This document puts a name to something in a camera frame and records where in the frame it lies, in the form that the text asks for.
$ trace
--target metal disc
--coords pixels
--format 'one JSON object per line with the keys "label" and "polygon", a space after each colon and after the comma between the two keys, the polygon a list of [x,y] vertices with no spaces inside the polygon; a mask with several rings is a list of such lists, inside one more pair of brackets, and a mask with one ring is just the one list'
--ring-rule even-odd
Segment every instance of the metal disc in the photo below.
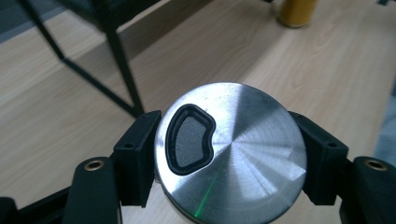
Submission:
{"label": "metal disc", "polygon": [[[175,174],[166,135],[183,105],[196,105],[216,122],[210,163]],[[304,140],[289,112],[252,87],[215,83],[179,98],[164,115],[155,140],[156,172],[172,204],[198,223],[267,223],[299,195],[306,170]]]}

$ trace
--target round brushed metal cap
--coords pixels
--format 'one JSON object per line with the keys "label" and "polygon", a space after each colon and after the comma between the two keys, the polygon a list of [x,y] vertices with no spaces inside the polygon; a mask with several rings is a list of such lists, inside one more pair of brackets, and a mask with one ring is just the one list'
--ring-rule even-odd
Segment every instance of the round brushed metal cap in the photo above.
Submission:
{"label": "round brushed metal cap", "polygon": [[156,174],[183,215],[197,223],[267,223],[303,187],[304,140],[275,99],[235,83],[180,97],[155,139]]}

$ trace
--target wood grain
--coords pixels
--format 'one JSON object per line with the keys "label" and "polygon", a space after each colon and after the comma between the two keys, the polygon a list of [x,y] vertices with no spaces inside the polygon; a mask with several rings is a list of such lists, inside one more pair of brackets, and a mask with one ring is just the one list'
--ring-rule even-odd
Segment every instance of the wood grain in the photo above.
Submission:
{"label": "wood grain", "polygon": [[[395,78],[396,8],[319,1],[312,22],[288,29],[278,3],[161,1],[120,28],[147,111],[212,82],[251,85],[371,156]],[[68,55],[127,99],[103,36],[70,12],[46,23]],[[71,183],[85,159],[108,156],[134,121],[59,63],[36,29],[0,45],[0,195],[18,207]],[[154,184],[125,223],[186,223]],[[338,206],[304,194],[275,223],[339,223]]]}

